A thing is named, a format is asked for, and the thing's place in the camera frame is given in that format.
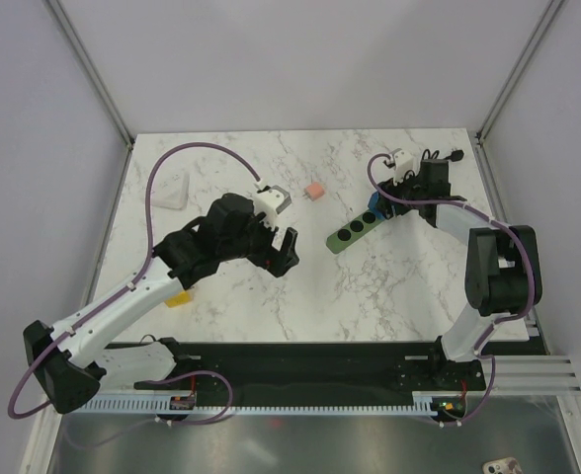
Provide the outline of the blue cube socket adapter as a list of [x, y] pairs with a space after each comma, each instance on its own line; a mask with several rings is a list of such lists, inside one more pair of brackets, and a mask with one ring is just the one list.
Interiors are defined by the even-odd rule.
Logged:
[[383, 196], [379, 192], [374, 192], [370, 197], [368, 210], [372, 212], [377, 219], [386, 220], [388, 219], [390, 207], [389, 203], [383, 199]]

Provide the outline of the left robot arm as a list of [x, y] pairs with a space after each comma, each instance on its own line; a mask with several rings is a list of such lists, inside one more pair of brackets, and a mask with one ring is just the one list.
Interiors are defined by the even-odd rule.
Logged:
[[120, 288], [51, 326], [40, 320], [27, 326], [29, 372], [48, 404], [59, 414], [71, 413], [115, 380], [160, 379], [170, 388], [187, 384], [190, 363], [163, 343], [127, 349], [126, 369], [113, 367], [115, 354], [107, 346], [141, 316], [214, 275], [225, 262], [245, 259], [273, 277], [284, 276], [299, 262], [297, 232], [288, 228], [280, 248], [273, 242], [277, 218], [290, 204], [280, 187], [266, 187], [252, 198], [227, 193], [207, 214], [151, 245], [141, 268]]

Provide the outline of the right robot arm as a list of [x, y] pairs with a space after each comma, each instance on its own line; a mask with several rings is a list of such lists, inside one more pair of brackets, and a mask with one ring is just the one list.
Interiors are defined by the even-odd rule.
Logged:
[[417, 172], [407, 170], [400, 180], [378, 183], [373, 166], [380, 158], [387, 166], [398, 167], [384, 153], [371, 158], [367, 174], [378, 194], [375, 209], [386, 218], [415, 210], [429, 225], [466, 247], [467, 305], [439, 338], [443, 354], [426, 366], [434, 386], [450, 388], [462, 377], [461, 362], [480, 358], [500, 326], [525, 318], [539, 302], [542, 284], [536, 232], [530, 226], [498, 221], [464, 197], [454, 196], [446, 160], [422, 160]]

